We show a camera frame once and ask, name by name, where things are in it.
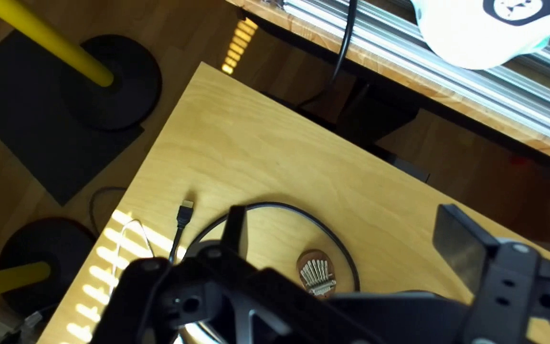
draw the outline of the black wire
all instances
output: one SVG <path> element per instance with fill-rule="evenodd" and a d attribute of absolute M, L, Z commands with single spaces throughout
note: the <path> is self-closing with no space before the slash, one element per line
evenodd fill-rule
<path fill-rule="evenodd" d="M 90 198 L 88 215 L 90 215 L 90 226 L 92 226 L 96 236 L 99 236 L 98 219 L 96 219 L 96 203 L 101 196 L 113 194 L 113 192 L 124 194 L 126 188 L 101 188 L 96 194 L 92 194 L 92 198 Z"/>
<path fill-rule="evenodd" d="M 300 102 L 300 104 L 296 106 L 296 110 L 304 110 L 306 106 L 321 100 L 323 96 L 327 96 L 327 94 L 334 89 L 336 79 L 338 79 L 338 75 L 340 75 L 340 69 L 342 69 L 342 66 L 344 66 L 344 62 L 346 62 L 346 56 L 348 56 L 348 52 L 350 52 L 350 47 L 352 47 L 355 18 L 357 18 L 357 0 L 350 0 L 348 24 L 346 24 L 344 37 L 342 37 L 342 41 L 340 41 L 338 58 L 336 58 L 336 66 L 334 66 L 332 77 L 331 77 L 329 85 L 327 85 L 321 92 L 317 92 L 315 96 Z"/>
<path fill-rule="evenodd" d="M 357 266 L 350 255 L 350 251 L 346 249 L 346 245 L 336 238 L 336 234 L 327 226 L 323 224 L 319 219 L 315 219 L 313 215 L 298 209 L 298 207 L 292 207 L 292 205 L 287 205 L 287 203 L 275 203 L 275 201 L 264 201 L 264 203 L 250 203 L 245 207 L 247 211 L 256 211 L 256 209 L 285 209 L 285 211 L 290 211 L 290 213 L 296 213 L 296 215 L 302 215 L 304 219 L 311 220 L 334 245 L 336 249 L 344 255 L 348 266 L 350 266 L 350 272 L 352 272 L 352 280 L 353 280 L 353 291 L 359 293 L 361 291 L 361 285 L 359 285 L 359 272 L 357 272 Z M 227 219 L 227 215 L 222 215 L 218 217 L 216 220 L 212 220 L 208 226 L 205 226 L 199 236 L 193 240 L 191 247 L 201 243 L 210 232 L 214 232 L 214 228 L 218 228 L 220 224 L 224 224 Z"/>

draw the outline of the wooden board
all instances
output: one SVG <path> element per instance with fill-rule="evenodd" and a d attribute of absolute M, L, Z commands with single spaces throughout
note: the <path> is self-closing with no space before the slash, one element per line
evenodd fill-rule
<path fill-rule="evenodd" d="M 273 8 L 268 0 L 227 0 L 269 24 L 275 24 L 302 39 L 308 39 L 310 43 L 323 47 L 331 52 L 338 52 L 338 45 L 340 39 L 323 33 L 321 29 L 311 27 L 310 24 L 304 24 L 289 14 L 285 14 L 283 10 Z M 430 83 L 418 75 L 413 75 L 411 71 L 390 64 L 386 58 L 371 54 L 367 50 L 350 48 L 348 60 L 378 73 L 384 75 L 418 94 L 424 94 L 430 100 L 436 100 L 459 113 L 464 113 L 466 117 L 483 123 L 489 129 L 495 129 L 537 152 L 543 152 L 544 155 L 550 155 L 550 138 L 520 127 L 518 123 L 501 117 L 499 113 L 493 113 L 489 110 L 485 110 L 480 104 L 474 104 L 470 100 L 466 100 L 460 94 L 451 92 L 449 89 L 443 89 L 441 85 Z"/>
<path fill-rule="evenodd" d="M 117 282 L 119 272 L 111 276 L 113 262 L 149 255 L 141 236 L 122 240 L 120 230 L 141 220 L 157 255 L 166 255 L 178 207 L 187 198 L 195 199 L 197 211 L 184 245 L 231 205 L 285 201 L 334 228 L 361 270 L 365 293 L 428 289 L 470 301 L 470 293 L 432 249 L 436 209 L 453 199 L 203 66 L 42 343 L 86 343 Z M 491 234 L 525 241 L 464 211 Z M 342 257 L 306 220 L 283 211 L 256 211 L 248 217 L 248 232 L 248 261 L 254 266 L 271 266 L 298 282 L 300 253 L 321 249 L 334 262 L 338 291 L 352 289 Z M 550 329 L 541 324 L 533 339 L 550 343 Z"/>

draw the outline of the yellow pole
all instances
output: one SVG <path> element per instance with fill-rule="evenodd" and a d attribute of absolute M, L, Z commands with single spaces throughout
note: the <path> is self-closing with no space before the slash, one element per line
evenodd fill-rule
<path fill-rule="evenodd" d="M 19 268 L 0 270 L 0 295 L 21 289 L 48 280 L 50 266 L 46 262 L 35 262 Z"/>
<path fill-rule="evenodd" d="M 107 68 L 103 68 L 78 45 L 67 41 L 61 33 L 57 33 L 44 20 L 33 14 L 23 3 L 0 0 L 0 20 L 21 31 L 44 50 L 63 60 L 69 68 L 73 68 L 98 87 L 107 89 L 115 83 L 115 75 Z"/>

